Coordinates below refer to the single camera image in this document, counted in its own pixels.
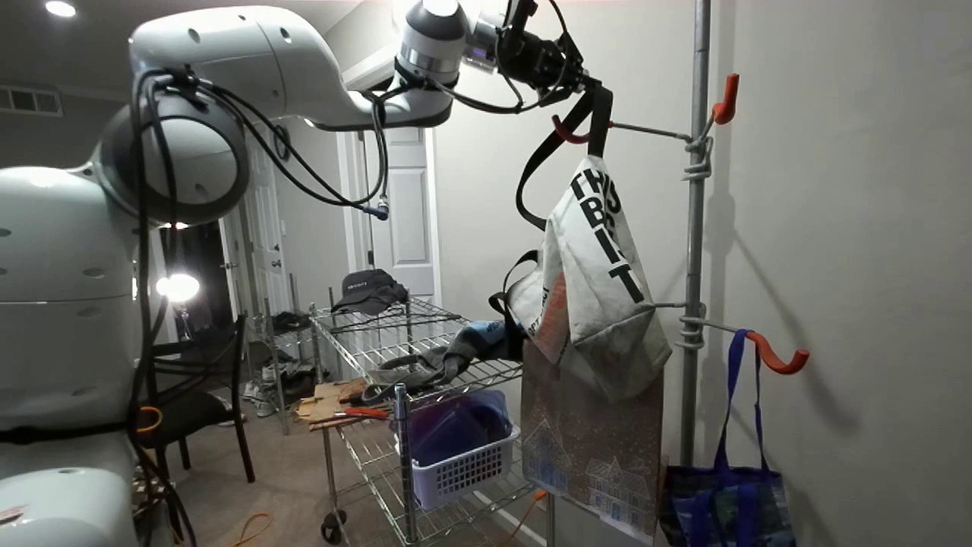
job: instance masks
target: shopping bag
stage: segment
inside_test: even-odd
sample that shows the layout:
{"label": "shopping bag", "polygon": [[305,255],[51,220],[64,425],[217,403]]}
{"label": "shopping bag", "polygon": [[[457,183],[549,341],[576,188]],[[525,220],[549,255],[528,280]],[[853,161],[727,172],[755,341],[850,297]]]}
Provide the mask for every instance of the shopping bag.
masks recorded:
{"label": "shopping bag", "polygon": [[661,390],[608,401],[567,375],[567,361],[547,361],[533,343],[522,347],[522,475],[594,515],[631,544],[653,544],[661,490]]}
{"label": "shopping bag", "polygon": [[547,361],[565,361],[608,401],[630,401],[659,376],[672,347],[601,159],[575,170],[547,220],[542,272],[512,290],[510,310]]}
{"label": "shopping bag", "polygon": [[763,451],[759,408],[759,352],[755,352],[755,403],[754,425],[759,445],[759,469],[734,469],[727,455],[727,425],[741,372],[747,330],[734,330],[729,343],[729,408],[711,469],[669,469],[661,495],[661,530],[677,547],[792,547],[791,515],[783,503],[783,477],[767,472]]}

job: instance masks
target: white machine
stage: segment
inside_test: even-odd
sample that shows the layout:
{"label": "white machine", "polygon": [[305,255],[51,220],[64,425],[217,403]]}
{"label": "white machine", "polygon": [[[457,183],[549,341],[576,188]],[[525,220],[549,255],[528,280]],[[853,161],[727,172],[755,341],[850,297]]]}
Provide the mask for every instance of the white machine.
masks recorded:
{"label": "white machine", "polygon": [[240,205],[245,107],[230,96],[322,130],[439,124],[461,55],[545,91],[565,84],[572,55],[522,34],[531,9],[512,0],[508,29],[471,31],[457,0],[412,6],[382,101],[349,93],[328,43],[285,9],[201,9],[133,31],[138,93],[93,159],[0,170],[0,544],[138,542],[124,430],[147,341],[141,220],[207,221]]}

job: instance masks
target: ceiling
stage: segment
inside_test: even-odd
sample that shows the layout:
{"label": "ceiling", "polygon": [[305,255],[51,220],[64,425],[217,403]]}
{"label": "ceiling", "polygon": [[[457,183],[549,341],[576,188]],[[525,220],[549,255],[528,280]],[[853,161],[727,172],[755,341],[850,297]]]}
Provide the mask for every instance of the ceiling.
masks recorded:
{"label": "ceiling", "polygon": [[61,93],[61,116],[0,113],[0,163],[92,155],[98,130],[127,96],[129,31],[167,11],[204,6],[285,6],[328,34],[361,0],[73,0],[79,17],[61,21],[41,0],[0,0],[0,84]]}

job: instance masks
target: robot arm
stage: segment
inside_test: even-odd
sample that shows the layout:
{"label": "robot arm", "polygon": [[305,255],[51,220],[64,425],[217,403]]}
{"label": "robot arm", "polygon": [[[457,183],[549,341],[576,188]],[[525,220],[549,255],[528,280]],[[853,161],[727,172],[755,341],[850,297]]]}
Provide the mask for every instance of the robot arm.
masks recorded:
{"label": "robot arm", "polygon": [[133,130],[124,111],[98,153],[106,188],[124,210],[138,210],[133,198],[148,188],[152,220],[207,221],[227,212],[245,192],[245,120],[217,96],[217,87],[265,120],[298,116],[322,130],[424,128],[448,120],[459,65],[475,59],[552,104],[586,73],[565,36],[549,43],[525,34],[531,11],[533,0],[510,0],[500,29],[471,31],[457,0],[419,0],[407,11],[394,83],[382,96],[346,91],[328,43],[285,9],[201,9],[147,21],[129,36],[138,87],[152,87],[152,113],[144,113],[147,186],[129,161]]}
{"label": "robot arm", "polygon": [[[464,50],[464,11],[457,0],[416,2],[401,36],[401,93],[382,104],[382,124],[439,124],[451,96],[410,84],[436,80],[451,84]],[[147,21],[129,36],[129,65],[148,70],[191,70],[238,91],[265,116],[301,116],[326,130],[374,124],[374,104],[343,87],[328,43],[301,16],[272,6],[201,9]]]}

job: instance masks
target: chrome pole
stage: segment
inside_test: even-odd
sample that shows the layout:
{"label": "chrome pole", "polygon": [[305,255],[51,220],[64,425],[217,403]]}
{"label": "chrome pole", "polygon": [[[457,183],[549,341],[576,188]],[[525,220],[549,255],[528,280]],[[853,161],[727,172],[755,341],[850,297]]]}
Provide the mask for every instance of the chrome pole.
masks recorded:
{"label": "chrome pole", "polygon": [[[705,178],[709,178],[709,36],[711,0],[695,0],[695,52],[692,52],[692,143],[687,183],[688,183],[688,272],[687,272],[687,315],[705,315],[703,304],[703,248],[705,248]],[[683,322],[683,376],[680,376],[680,463],[692,466],[695,455],[695,392],[700,392],[700,349],[703,326]]]}

